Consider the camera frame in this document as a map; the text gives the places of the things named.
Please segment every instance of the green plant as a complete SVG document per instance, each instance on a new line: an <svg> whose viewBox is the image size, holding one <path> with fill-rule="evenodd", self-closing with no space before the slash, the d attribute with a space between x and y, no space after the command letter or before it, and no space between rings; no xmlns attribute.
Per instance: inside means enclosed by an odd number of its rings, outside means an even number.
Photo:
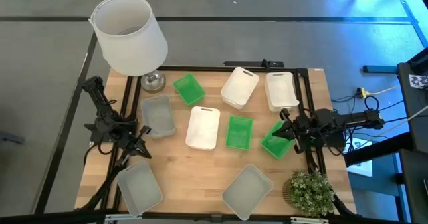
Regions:
<svg viewBox="0 0 428 224"><path fill-rule="evenodd" d="M334 192L325 175L294 171L290 180L291 204L311 217L320 217L334 211Z"/></svg>

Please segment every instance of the gray floor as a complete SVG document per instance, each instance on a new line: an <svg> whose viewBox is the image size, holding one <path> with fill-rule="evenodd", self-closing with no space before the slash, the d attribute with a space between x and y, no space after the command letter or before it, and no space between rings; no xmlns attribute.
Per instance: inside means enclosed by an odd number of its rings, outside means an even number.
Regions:
<svg viewBox="0 0 428 224"><path fill-rule="evenodd" d="M1 16L89 16L101 0L0 0ZM156 16L405 17L399 0L148 0ZM412 0L415 16L426 14ZM425 31L425 22L421 27ZM375 23L161 23L169 44L165 64L220 66L225 60L282 60L288 67L324 68L332 98L357 87L376 92L398 84L394 75L362 74L365 64L392 66L423 49L409 24ZM91 37L88 23L0 22L0 129L26 137L0 145L0 215L30 213ZM104 79L109 66L97 47L88 76ZM379 96L381 106L402 99L400 89ZM347 104L335 105L347 113ZM354 111L365 109L361 100ZM94 107L82 93L47 211L74 206ZM405 115L403 105L384 119ZM407 131L403 125L387 136ZM360 130L377 134L376 130ZM377 205L355 191L358 212Z"/></svg>

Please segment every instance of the wooden table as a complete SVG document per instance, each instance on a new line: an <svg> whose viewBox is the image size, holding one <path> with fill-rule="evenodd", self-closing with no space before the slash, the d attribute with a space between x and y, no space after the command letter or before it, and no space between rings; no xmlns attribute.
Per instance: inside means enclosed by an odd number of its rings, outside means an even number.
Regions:
<svg viewBox="0 0 428 224"><path fill-rule="evenodd" d="M315 109L332 109L324 70L309 69L308 71ZM276 160L261 147L262 138L279 120L278 113L270 112L268 108L264 88L265 73L257 73L260 81L243 110L236 110L221 100L220 90L230 76L230 72L167 71L163 73L167 78L167 84L162 92L149 94L142 90L140 94L140 100L166 94L170 98L176 124L176 132L172 136L157 140L150 137L145 138L146 147L153 156L153 159L147 161L163 192L163 201L153 207L150 212L232 214L232 210L222 201L221 194L245 165L254 164L272 180L274 188L257 206L253 214L301 214L282 199L281 188L294 170L307 169L305 155L296 154L291 149L282 160ZM191 107L186 106L175 92L173 82L189 73L194 75L206 91L205 98L197 102L196 106L217 108L221 111L217 146L212 151L195 150L185 144ZM111 70L106 81L107 98L117 100L117 103L113 105L115 110L119 110L122 104L126 79L126 76ZM300 85L302 93L305 93L303 80ZM303 99L305 107L307 107L305 94L303 94ZM127 113L130 112L131 104L132 98L128 102ZM225 133L231 115L253 119L250 151L235 150L225 146ZM291 119L297 115L297 108L290 111ZM137 116L140 120L139 128L141 128L140 106ZM103 144L104 150L109 148L111 148L111 144ZM109 156L99 154L96 149L88 155L75 207L84 205L102 184L106 177L109 158ZM142 157L139 156L132 157L130 164L135 164L141 159ZM344 158L333 156L328 149L324 148L324 159L328 179L334 190L345 205L355 212ZM110 190L109 207L112 206L115 188L116 183ZM121 201L120 211L127 211L124 201Z"/></svg>

